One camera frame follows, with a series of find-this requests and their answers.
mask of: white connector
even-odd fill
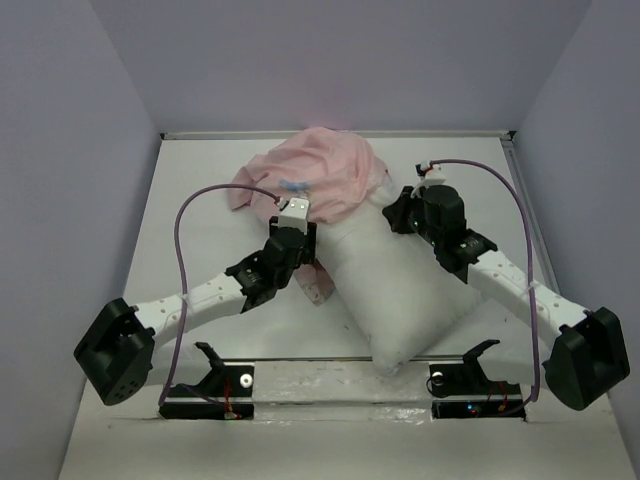
[[[447,181],[446,175],[442,173],[442,169],[440,168],[440,166],[436,165],[431,170],[429,170],[424,177],[420,179],[420,181],[415,187],[413,187],[413,191],[411,192],[411,197],[414,198],[419,196],[420,189],[422,187],[429,188],[433,185],[442,185],[446,181]]]
[[[278,227],[297,228],[307,234],[310,203],[306,198],[292,198],[278,216]]]
[[[282,211],[287,207],[287,205],[289,205],[289,200],[287,200],[286,198],[280,198],[276,205],[278,205],[278,210]]]

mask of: red wire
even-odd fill
[[[509,392],[507,392],[507,387],[504,386],[504,382],[498,383],[498,386],[500,387],[500,390],[502,390],[502,393],[504,394],[504,401],[502,402],[502,405],[500,405],[500,408],[499,408],[500,411],[503,411],[506,408],[507,403],[509,402]]]
[[[231,395],[231,380],[227,378],[227,383],[224,386],[224,411],[225,413],[231,411],[231,402],[229,401],[229,396]]]
[[[489,395],[487,396],[487,399],[482,402],[482,405],[480,405],[481,407],[484,407],[487,403],[489,403],[489,400],[491,400],[491,395],[493,395],[493,386],[489,387]]]

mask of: white wall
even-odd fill
[[[640,2],[598,0],[516,135],[560,287],[623,324],[631,376],[612,392],[640,472]]]
[[[589,0],[91,0],[160,131],[514,129]]]
[[[0,65],[0,478],[47,480],[84,382],[73,348],[122,291],[159,138],[87,1],[4,2]]]

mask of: pink fabric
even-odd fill
[[[378,188],[386,173],[386,165],[364,138],[317,127],[294,135],[266,155],[256,155],[233,183],[258,186],[283,198],[306,197],[311,221],[334,223]],[[250,204],[265,223],[278,213],[273,200],[250,191],[228,190],[228,200],[234,210]],[[334,288],[320,265],[298,269],[296,279],[316,304]]]

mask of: white pillowcase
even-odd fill
[[[481,302],[478,291],[438,265],[425,240],[391,232],[382,208],[395,200],[379,187],[346,219],[319,226],[316,245],[384,375],[433,345]]]

